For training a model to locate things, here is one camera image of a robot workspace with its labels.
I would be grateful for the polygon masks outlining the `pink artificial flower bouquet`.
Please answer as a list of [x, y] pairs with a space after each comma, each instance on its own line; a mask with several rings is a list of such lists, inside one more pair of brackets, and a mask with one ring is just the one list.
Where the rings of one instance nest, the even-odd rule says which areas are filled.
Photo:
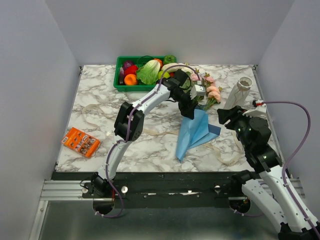
[[195, 69], [195, 73], [186, 67], [182, 70], [188, 75], [188, 79], [181, 87], [185, 93], [190, 92], [194, 85], [202, 86], [205, 90], [204, 96], [197, 96], [194, 99], [197, 101], [199, 109], [207, 111], [214, 105], [221, 103], [222, 88], [216, 86], [215, 79], [209, 73], [201, 73], [198, 69]]

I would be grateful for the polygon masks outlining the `blue wrapping paper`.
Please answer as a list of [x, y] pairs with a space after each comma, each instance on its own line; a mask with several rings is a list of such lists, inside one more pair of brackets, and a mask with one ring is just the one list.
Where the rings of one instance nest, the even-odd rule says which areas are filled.
[[201, 109], [194, 110], [194, 119], [184, 117], [178, 133], [176, 157], [183, 161], [187, 151], [205, 144], [221, 133], [221, 128], [209, 124], [209, 115]]

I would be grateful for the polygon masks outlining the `beige printed ribbon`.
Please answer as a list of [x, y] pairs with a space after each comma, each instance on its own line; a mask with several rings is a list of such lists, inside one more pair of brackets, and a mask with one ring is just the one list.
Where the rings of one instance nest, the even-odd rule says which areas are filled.
[[[92, 109], [96, 109], [98, 112], [102, 113], [102, 115], [107, 119], [110, 119], [110, 117], [97, 104], [89, 104], [89, 105], [87, 105], [87, 106], [85, 106], [85, 107], [83, 107], [81, 109], [81, 115], [82, 115], [82, 118], [83, 118], [84, 122], [87, 123], [88, 125], [92, 126], [92, 127], [100, 129], [100, 127], [98, 125], [86, 120], [86, 112], [90, 111]], [[146, 128], [143, 129], [142, 133], [150, 135], [150, 136], [153, 136], [153, 137], [164, 136], [164, 135], [176, 135], [177, 136], [179, 134], [179, 132], [177, 130], [158, 132], [158, 131], [149, 130], [149, 129], [146, 129]], [[226, 161], [226, 160], [222, 159], [220, 148], [215, 147], [210, 143], [202, 143], [201, 145], [203, 145], [203, 146], [205, 146], [205, 147], [207, 147], [209, 149], [212, 149], [214, 151], [214, 153], [215, 153], [215, 155], [216, 155], [216, 157], [217, 157], [219, 162], [221, 162], [223, 165], [231, 167], [231, 166], [234, 166], [239, 161], [239, 159], [242, 157], [242, 155], [244, 154], [243, 147], [241, 146], [240, 142], [237, 140], [236, 134], [233, 133], [232, 137], [233, 137], [233, 139], [235, 141], [235, 144], [236, 144], [237, 148], [239, 149], [239, 153], [237, 153], [229, 161]]]

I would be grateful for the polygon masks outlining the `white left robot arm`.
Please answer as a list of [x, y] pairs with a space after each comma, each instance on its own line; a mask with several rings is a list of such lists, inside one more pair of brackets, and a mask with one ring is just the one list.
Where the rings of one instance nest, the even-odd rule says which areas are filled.
[[134, 103], [124, 102], [119, 109], [114, 123], [115, 143], [108, 151], [105, 164], [92, 175], [90, 183], [93, 191], [101, 198], [107, 197], [112, 189], [112, 180], [121, 159], [130, 144], [136, 141], [142, 134], [145, 116], [155, 107], [169, 99], [178, 103], [182, 116], [194, 119], [194, 110], [198, 104], [196, 97], [203, 91], [200, 85], [191, 85], [183, 88], [185, 81], [190, 76], [177, 70], [173, 77], [162, 77], [155, 87], [144, 97]]

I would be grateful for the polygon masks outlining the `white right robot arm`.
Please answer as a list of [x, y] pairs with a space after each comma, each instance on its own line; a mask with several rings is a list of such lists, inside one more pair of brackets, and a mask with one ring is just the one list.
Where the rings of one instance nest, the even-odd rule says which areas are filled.
[[272, 222], [280, 240], [318, 240], [320, 222], [310, 212], [293, 187], [278, 154], [268, 144], [271, 130], [267, 120], [258, 114], [247, 114], [240, 106], [218, 109], [218, 121], [235, 132], [241, 142], [247, 162], [269, 187], [263, 190], [248, 170], [233, 175], [230, 191], [246, 195]]

